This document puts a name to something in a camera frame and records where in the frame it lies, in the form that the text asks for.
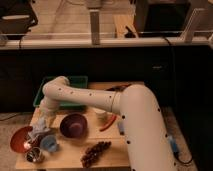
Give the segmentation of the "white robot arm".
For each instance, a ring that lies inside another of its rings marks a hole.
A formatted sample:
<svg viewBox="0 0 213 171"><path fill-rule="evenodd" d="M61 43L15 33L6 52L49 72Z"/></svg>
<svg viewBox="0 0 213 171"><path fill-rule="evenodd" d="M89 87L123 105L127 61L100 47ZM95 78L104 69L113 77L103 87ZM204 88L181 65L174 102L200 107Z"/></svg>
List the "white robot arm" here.
<svg viewBox="0 0 213 171"><path fill-rule="evenodd" d="M40 111L54 114L61 101L74 102L122 117L132 171L177 171L165 122L154 93L143 84L122 92L73 88L65 76L47 82Z"/></svg>

